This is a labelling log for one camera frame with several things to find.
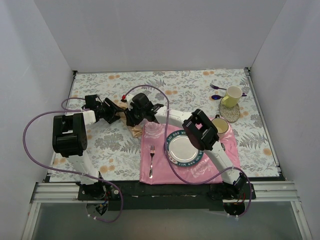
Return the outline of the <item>peach satin napkin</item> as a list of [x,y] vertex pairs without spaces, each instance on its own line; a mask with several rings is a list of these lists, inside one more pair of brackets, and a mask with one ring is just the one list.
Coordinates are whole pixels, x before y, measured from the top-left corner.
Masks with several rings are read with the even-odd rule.
[[[128,106],[126,102],[121,102],[121,101],[119,101],[116,105],[123,110],[125,110]],[[127,127],[127,129],[131,132],[133,138],[139,138],[142,136],[143,130],[140,125],[136,125],[134,127],[128,126],[127,125],[127,117],[126,117],[125,113],[118,112],[117,115],[120,117],[120,121],[124,124],[124,126]]]

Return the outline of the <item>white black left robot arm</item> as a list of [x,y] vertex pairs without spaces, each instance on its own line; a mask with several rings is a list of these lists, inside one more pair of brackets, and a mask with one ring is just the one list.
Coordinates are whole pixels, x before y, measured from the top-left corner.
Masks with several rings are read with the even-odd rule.
[[86,127],[104,119],[109,124],[120,119],[124,110],[109,98],[104,101],[97,94],[86,95],[81,112],[57,115],[53,118],[52,147],[66,158],[76,172],[80,173],[80,186],[84,194],[95,200],[106,196],[106,187],[101,173],[94,167],[87,153]]

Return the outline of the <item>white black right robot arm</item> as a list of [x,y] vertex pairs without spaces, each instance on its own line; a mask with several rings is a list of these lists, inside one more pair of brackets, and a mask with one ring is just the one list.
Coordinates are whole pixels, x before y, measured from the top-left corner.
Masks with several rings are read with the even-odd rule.
[[122,96],[121,101],[127,104],[124,113],[128,126],[134,127],[146,119],[149,122],[165,124],[165,135],[167,135],[168,125],[182,128],[192,146],[203,151],[218,170],[217,174],[207,180],[189,182],[179,176],[171,165],[171,170],[179,180],[189,185],[202,185],[221,176],[224,189],[230,198],[241,197],[245,192],[244,186],[248,185],[249,194],[246,195],[246,199],[252,200],[253,189],[248,176],[242,169],[233,165],[220,142],[217,128],[202,110],[185,112],[171,109],[169,102],[167,106],[159,103],[152,104],[143,93],[132,97],[126,93]]

